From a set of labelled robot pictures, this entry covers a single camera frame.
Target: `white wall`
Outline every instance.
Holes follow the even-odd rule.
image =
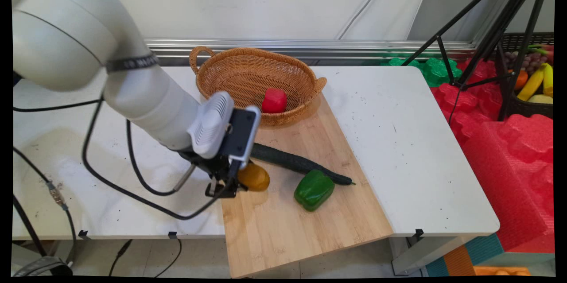
[[[410,40],[427,40],[472,0],[423,0],[409,33]],[[524,32],[535,0],[526,0],[506,32]],[[443,35],[445,41],[470,42],[479,27],[494,22],[506,0],[482,0]],[[545,0],[534,31],[553,31],[555,0]]]
[[[526,0],[522,7],[516,13],[514,19],[508,25],[506,32],[523,33],[526,31],[528,20],[535,0]],[[537,23],[533,31],[553,31],[555,28],[555,0],[544,0],[541,11],[537,17]]]
[[[408,39],[427,40],[472,0],[423,0]],[[444,41],[471,42],[497,0],[482,0],[442,36]]]
[[[366,0],[121,0],[145,38],[336,39]],[[421,0],[373,0],[343,39],[405,40]]]

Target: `white table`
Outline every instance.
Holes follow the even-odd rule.
[[[164,70],[203,100],[190,67]],[[416,229],[424,232],[425,239],[410,249],[413,252],[394,260],[395,269],[423,266],[475,236],[498,230],[500,223],[417,68],[313,67],[313,71],[328,80],[323,93],[373,186],[393,236],[412,236]],[[14,87],[14,106],[49,107],[96,99],[105,76],[101,72],[90,85],[72,93],[54,93],[22,80]],[[219,203],[192,220],[179,221],[91,176],[82,165],[81,147],[94,108],[14,112],[14,145],[59,184],[77,232],[88,231],[91,239],[167,238],[170,231],[180,238],[224,235]],[[132,127],[134,153],[144,178],[157,190],[170,190],[189,163]],[[154,196],[142,188],[130,164],[125,120],[107,105],[97,120],[89,162],[112,182],[180,214],[190,214],[208,200],[204,189],[209,178],[201,171],[173,196]],[[40,238],[71,237],[65,214],[17,154],[14,194]],[[12,238],[29,238],[16,211],[12,220]]]

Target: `red foam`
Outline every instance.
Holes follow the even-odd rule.
[[[457,68],[465,71],[466,67],[470,63],[470,59],[467,59],[464,63],[457,64]],[[476,68],[470,75],[470,78],[466,82],[467,84],[476,83],[477,81],[483,81],[488,78],[496,76],[496,67],[494,61],[479,61],[476,64]]]
[[[459,89],[457,87],[443,83],[439,86],[434,96],[442,111],[451,112],[458,93]],[[468,91],[462,91],[459,95],[455,111],[470,112],[476,107],[477,103],[478,99],[475,95],[472,95]]]
[[[497,83],[488,83],[472,89],[477,89],[476,97],[478,97],[480,111],[492,120],[498,120],[498,112],[500,112],[500,107],[502,106],[500,86]]]
[[[462,150],[500,220],[504,250],[555,253],[553,121],[484,122]]]
[[[451,130],[462,147],[464,143],[474,135],[474,132],[478,130],[480,124],[487,121],[492,120],[477,109],[470,113],[459,112],[453,114]]]

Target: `yellow fruit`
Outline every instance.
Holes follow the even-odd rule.
[[[270,175],[261,166],[249,162],[238,172],[238,181],[250,191],[264,191],[270,185]]]
[[[553,67],[547,63],[541,64],[545,68],[543,70],[543,93],[553,98]]]
[[[533,94],[543,81],[543,70],[545,69],[545,65],[548,66],[547,63],[541,64],[537,71],[535,71],[535,73],[531,75],[526,85],[524,85],[524,87],[522,88],[522,91],[520,91],[520,93],[518,94],[518,99],[527,101],[528,99],[530,99],[530,97],[533,96]]]
[[[553,104],[553,98],[547,95],[533,95],[528,103]]]

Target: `green bell pepper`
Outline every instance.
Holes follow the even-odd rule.
[[[307,211],[315,211],[334,190],[334,183],[320,170],[311,170],[297,185],[295,200]]]

